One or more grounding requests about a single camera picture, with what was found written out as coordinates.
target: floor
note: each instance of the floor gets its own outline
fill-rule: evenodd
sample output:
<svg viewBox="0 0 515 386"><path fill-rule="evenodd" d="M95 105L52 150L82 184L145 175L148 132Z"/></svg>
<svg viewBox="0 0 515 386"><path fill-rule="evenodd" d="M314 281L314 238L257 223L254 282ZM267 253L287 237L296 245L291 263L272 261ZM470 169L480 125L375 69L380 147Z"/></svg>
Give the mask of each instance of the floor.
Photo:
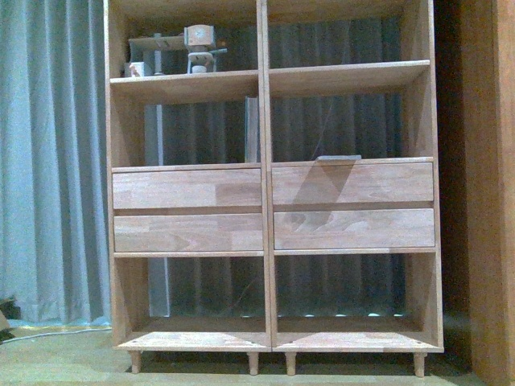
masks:
<svg viewBox="0 0 515 386"><path fill-rule="evenodd" d="M18 328L15 336L54 332ZM0 385L484 385L442 360L428 358L424 379L413 376L412 355L298 355L297 376L286 376L284 355L260 355L260 375L248 375L245 354L152 353L143 355L142 373L130 373L125 351L111 349L109 331L48 336L0 345Z"/></svg>

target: small figurine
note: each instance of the small figurine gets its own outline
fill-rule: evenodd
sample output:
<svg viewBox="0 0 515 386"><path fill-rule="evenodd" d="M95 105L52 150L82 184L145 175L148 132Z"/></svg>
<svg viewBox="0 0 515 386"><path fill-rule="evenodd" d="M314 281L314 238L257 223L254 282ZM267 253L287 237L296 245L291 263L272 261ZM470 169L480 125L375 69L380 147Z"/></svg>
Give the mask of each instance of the small figurine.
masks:
<svg viewBox="0 0 515 386"><path fill-rule="evenodd" d="M215 27L196 25L184 28L184 46L188 50L187 73L216 72L216 56L227 48L216 49Z"/></svg>

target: wooden shelf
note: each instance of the wooden shelf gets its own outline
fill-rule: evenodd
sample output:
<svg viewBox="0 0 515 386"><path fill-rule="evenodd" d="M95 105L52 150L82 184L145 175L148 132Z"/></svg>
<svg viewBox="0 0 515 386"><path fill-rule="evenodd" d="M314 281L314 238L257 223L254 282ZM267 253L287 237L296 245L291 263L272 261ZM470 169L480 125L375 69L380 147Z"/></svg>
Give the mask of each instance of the wooden shelf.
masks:
<svg viewBox="0 0 515 386"><path fill-rule="evenodd" d="M145 105L243 101L258 94L258 71L113 78L111 90Z"/></svg>
<svg viewBox="0 0 515 386"><path fill-rule="evenodd" d="M241 252L174 252L174 253L131 253L131 252L115 252L113 257L115 259L137 259L137 258L217 258L217 257L263 257L263 251L241 251Z"/></svg>
<svg viewBox="0 0 515 386"><path fill-rule="evenodd" d="M146 173L152 171L187 171L187 170L237 170L259 169L261 163L219 163L212 165L172 165L172 166L136 166L114 167L113 173Z"/></svg>
<svg viewBox="0 0 515 386"><path fill-rule="evenodd" d="M314 23L400 14L406 0L269 0L270 23Z"/></svg>
<svg viewBox="0 0 515 386"><path fill-rule="evenodd" d="M128 351L270 351L264 318L152 318L126 342Z"/></svg>
<svg viewBox="0 0 515 386"><path fill-rule="evenodd" d="M430 68L429 60L270 70L272 97L332 97L398 92Z"/></svg>
<svg viewBox="0 0 515 386"><path fill-rule="evenodd" d="M275 256L310 255L382 255L436 253L436 248L347 248L347 249L276 249Z"/></svg>
<svg viewBox="0 0 515 386"><path fill-rule="evenodd" d="M256 24L254 0L117 0L126 16L138 23L165 23L176 26Z"/></svg>
<svg viewBox="0 0 515 386"><path fill-rule="evenodd" d="M278 329L273 351L443 352L404 318L280 318Z"/></svg>
<svg viewBox="0 0 515 386"><path fill-rule="evenodd" d="M300 162L273 162L272 167L306 167L306 166L336 166L336 165L388 165L392 163L424 163L433 162L433 157L410 157L410 158L375 158L338 160L338 161L300 161Z"/></svg>

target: shelf leg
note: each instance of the shelf leg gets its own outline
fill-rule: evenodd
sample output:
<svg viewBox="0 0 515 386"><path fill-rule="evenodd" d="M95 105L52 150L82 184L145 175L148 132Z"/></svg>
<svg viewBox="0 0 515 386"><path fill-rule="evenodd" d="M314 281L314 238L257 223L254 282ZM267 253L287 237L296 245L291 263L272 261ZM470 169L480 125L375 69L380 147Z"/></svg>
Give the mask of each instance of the shelf leg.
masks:
<svg viewBox="0 0 515 386"><path fill-rule="evenodd" d="M259 373L259 353L258 352L248 352L249 356L249 369L250 375L256 376Z"/></svg>
<svg viewBox="0 0 515 386"><path fill-rule="evenodd" d="M424 377L424 362L427 357L426 352L415 352L414 353L414 362L415 362L415 375L418 378Z"/></svg>
<svg viewBox="0 0 515 386"><path fill-rule="evenodd" d="M286 373L288 376L295 375L295 356L297 356L296 352L285 352L286 356Z"/></svg>
<svg viewBox="0 0 515 386"><path fill-rule="evenodd" d="M129 351L129 354L132 362L132 373L138 374L142 370L142 352Z"/></svg>

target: top shelf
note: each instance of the top shelf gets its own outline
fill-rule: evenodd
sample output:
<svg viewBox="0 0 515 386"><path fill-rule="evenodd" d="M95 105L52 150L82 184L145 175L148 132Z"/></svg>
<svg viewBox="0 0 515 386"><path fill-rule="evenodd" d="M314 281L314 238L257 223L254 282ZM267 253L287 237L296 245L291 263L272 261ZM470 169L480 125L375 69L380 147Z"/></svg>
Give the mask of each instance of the top shelf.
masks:
<svg viewBox="0 0 515 386"><path fill-rule="evenodd" d="M270 23L316 23L385 18L403 11L406 0L268 0Z"/></svg>
<svg viewBox="0 0 515 386"><path fill-rule="evenodd" d="M167 21L177 26L256 24L257 0L116 0L137 22ZM407 0L268 0L271 23L315 23L357 18L384 18L403 11Z"/></svg>
<svg viewBox="0 0 515 386"><path fill-rule="evenodd" d="M256 24L255 0L111 0L127 18L138 23L160 22L243 26Z"/></svg>

